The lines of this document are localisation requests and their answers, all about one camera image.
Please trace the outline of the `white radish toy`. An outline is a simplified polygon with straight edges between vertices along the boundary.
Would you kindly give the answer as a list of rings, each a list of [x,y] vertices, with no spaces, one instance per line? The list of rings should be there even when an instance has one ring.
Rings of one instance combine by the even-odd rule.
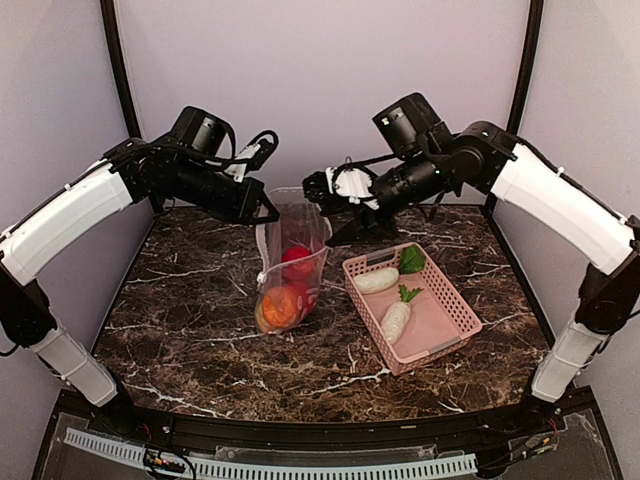
[[[388,307],[380,324],[383,337],[389,344],[395,344],[402,336],[411,317],[411,302],[422,291],[422,288],[409,289],[404,284],[399,285],[399,300]]]

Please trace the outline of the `pink plastic basket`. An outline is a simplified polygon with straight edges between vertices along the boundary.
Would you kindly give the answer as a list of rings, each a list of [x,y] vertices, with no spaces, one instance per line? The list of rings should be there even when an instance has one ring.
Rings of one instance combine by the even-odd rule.
[[[343,262],[345,286],[390,372],[400,375],[464,346],[482,322],[417,243]]]

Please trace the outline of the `black frame post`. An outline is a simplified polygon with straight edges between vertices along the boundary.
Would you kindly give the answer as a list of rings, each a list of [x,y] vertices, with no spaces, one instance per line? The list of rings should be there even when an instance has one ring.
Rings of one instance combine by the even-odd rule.
[[[544,0],[530,0],[519,69],[506,130],[518,134],[524,116],[533,76],[538,41],[542,26]]]
[[[130,137],[142,137],[139,119],[134,105],[131,85],[128,78],[124,52],[120,37],[116,2],[99,1],[104,37],[106,40],[112,76],[114,79],[120,110]]]

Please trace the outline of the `white radish with green leaf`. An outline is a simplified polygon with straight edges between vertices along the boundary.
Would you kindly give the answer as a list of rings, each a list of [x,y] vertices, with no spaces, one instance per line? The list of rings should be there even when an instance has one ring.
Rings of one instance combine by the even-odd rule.
[[[402,250],[398,267],[359,274],[353,278],[355,287],[362,294],[374,294],[394,286],[401,275],[419,273],[426,265],[426,254],[419,246],[412,245]]]

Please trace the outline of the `right black frame post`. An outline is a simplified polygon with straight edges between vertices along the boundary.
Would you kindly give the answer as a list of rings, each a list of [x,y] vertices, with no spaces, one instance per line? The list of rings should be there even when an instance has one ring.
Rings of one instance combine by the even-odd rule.
[[[533,76],[538,41],[542,26],[544,0],[530,0],[519,69],[506,130],[518,134],[524,116]]]

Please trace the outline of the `orange tangerine toy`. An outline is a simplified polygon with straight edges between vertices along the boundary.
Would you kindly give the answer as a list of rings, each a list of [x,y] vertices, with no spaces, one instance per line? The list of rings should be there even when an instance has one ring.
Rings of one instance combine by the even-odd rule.
[[[298,296],[290,288],[277,286],[269,289],[262,300],[266,322],[279,328],[290,326],[299,313]]]

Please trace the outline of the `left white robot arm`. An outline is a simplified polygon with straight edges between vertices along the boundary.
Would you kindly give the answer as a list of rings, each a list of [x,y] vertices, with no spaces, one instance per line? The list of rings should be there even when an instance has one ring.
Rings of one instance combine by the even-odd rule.
[[[93,227],[145,198],[179,199],[233,225],[277,221],[263,182],[249,174],[278,143],[277,134],[265,130],[238,155],[223,159],[165,135],[150,143],[131,138],[105,153],[2,232],[1,325],[7,338],[101,408],[103,421],[117,434],[134,435],[141,415],[129,405],[126,389],[53,316],[37,276]]]

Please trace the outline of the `red apple toy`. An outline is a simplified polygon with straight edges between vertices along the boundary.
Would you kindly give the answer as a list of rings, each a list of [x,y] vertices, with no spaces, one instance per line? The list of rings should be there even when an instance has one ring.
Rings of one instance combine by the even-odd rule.
[[[307,280],[314,272],[314,260],[310,249],[304,246],[288,248],[281,257],[285,264],[283,275],[291,281]]]

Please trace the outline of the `red tomato toy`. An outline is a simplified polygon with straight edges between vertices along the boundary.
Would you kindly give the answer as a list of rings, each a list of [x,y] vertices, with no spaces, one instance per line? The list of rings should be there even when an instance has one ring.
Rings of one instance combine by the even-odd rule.
[[[304,320],[316,307],[316,292],[303,281],[294,281],[289,284],[289,287],[296,294],[299,319]]]

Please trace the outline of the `clear zip top bag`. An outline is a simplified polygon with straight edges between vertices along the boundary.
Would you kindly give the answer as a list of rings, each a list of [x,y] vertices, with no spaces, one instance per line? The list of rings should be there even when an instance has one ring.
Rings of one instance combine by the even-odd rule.
[[[280,218],[256,227],[262,269],[255,319],[262,332],[274,334],[297,327],[315,309],[332,228],[300,187],[275,189],[269,199]]]

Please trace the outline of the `left black frame post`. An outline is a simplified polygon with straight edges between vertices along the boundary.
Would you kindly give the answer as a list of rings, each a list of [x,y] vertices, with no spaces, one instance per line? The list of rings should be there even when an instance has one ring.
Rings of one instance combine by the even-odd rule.
[[[139,119],[134,105],[131,85],[128,78],[124,52],[120,37],[116,2],[99,1],[104,37],[106,40],[112,76],[114,79],[120,110],[130,137],[142,137]]]

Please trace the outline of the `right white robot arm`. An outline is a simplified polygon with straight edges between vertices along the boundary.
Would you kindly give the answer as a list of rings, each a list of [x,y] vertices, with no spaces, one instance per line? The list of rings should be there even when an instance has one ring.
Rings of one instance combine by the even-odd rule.
[[[492,123],[451,133],[442,122],[419,129],[409,120],[384,119],[381,130],[399,166],[375,175],[368,160],[346,161],[304,182],[323,215],[354,215],[329,245],[392,238],[397,213],[470,185],[522,209],[589,261],[571,320],[533,375],[531,396],[511,410],[511,426],[530,434],[547,420],[548,403],[559,400],[596,352],[636,316],[639,221],[611,210],[528,141]]]

